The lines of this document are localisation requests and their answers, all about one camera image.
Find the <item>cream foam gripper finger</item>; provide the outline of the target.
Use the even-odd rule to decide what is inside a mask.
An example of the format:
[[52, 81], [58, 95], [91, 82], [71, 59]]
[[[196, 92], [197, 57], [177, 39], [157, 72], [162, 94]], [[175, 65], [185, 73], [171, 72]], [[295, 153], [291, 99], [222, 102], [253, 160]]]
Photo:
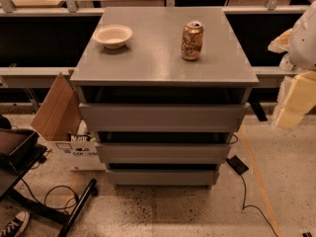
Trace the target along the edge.
[[277, 96], [275, 127], [283, 130], [295, 128], [316, 106], [316, 72], [285, 77]]
[[280, 36], [275, 38], [268, 45], [268, 50], [274, 53], [283, 53], [289, 51], [289, 40], [292, 34], [292, 29], [288, 29]]

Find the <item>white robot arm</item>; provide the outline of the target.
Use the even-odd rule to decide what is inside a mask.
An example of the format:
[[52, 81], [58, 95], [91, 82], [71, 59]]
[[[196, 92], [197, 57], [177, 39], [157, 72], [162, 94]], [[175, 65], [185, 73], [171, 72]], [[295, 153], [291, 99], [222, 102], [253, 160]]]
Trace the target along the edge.
[[273, 128], [278, 132], [294, 129], [316, 106], [316, 1], [294, 26], [268, 45], [275, 53], [286, 52], [279, 67], [295, 66], [301, 72], [285, 77], [280, 85], [273, 114]]

